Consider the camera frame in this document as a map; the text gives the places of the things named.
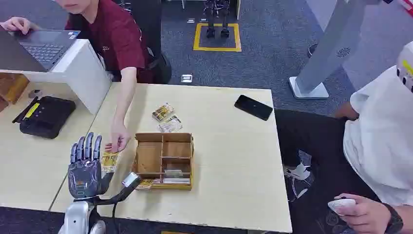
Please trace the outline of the white-shirt person's right hand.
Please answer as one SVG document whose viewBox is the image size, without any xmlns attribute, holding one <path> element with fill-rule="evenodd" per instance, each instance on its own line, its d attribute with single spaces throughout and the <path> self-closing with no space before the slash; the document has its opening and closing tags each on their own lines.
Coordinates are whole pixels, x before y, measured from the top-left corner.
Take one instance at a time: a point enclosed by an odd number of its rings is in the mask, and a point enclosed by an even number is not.
<svg viewBox="0 0 413 234">
<path fill-rule="evenodd" d="M 337 119 L 346 119 L 354 121 L 358 119 L 359 113 L 356 112 L 350 102 L 342 104 L 334 113 L 334 117 Z"/>
</svg>

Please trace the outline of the white-shirt person's left hand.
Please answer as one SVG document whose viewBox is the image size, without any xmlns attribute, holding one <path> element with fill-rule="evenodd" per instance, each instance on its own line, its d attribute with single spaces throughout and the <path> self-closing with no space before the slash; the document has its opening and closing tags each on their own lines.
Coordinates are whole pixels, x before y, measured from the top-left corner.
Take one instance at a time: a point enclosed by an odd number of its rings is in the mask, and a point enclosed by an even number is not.
<svg viewBox="0 0 413 234">
<path fill-rule="evenodd" d="M 353 199 L 356 204 L 341 208 L 340 218 L 358 234 L 383 234 L 391 218 L 390 211 L 380 202 L 369 198 L 340 194 L 334 197 L 339 199 Z"/>
</svg>

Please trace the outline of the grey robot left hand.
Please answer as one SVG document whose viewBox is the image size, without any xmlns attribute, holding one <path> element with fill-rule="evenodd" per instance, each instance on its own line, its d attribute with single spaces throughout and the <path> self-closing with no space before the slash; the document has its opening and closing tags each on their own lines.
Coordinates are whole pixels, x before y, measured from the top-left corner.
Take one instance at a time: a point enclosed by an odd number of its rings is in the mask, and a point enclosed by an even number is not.
<svg viewBox="0 0 413 234">
<path fill-rule="evenodd" d="M 93 141 L 93 132 L 73 144 L 68 166 L 69 192 L 74 199 L 86 199 L 104 194 L 110 185 L 114 171 L 103 174 L 100 160 L 102 136 Z"/>
</svg>

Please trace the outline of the red-shirt person's left hand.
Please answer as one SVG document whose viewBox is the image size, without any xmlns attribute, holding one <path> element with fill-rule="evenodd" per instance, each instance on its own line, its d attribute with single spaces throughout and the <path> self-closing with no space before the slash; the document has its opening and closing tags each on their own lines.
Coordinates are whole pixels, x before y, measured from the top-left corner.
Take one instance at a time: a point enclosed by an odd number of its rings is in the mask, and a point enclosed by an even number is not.
<svg viewBox="0 0 413 234">
<path fill-rule="evenodd" d="M 105 145 L 105 151 L 119 153 L 123 151 L 131 136 L 122 122 L 115 122 L 111 127 L 111 142 Z"/>
</svg>

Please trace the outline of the red-shirt person's right hand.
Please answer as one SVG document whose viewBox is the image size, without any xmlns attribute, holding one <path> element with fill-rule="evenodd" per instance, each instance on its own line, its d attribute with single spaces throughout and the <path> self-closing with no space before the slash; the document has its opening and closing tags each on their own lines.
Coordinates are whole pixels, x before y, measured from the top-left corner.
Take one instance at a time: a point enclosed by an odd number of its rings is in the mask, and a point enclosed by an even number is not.
<svg viewBox="0 0 413 234">
<path fill-rule="evenodd" d="M 22 17 L 11 17 L 1 22 L 0 25 L 8 32 L 20 31 L 24 35 L 28 34 L 30 30 L 35 29 L 35 26 L 28 19 Z"/>
</svg>

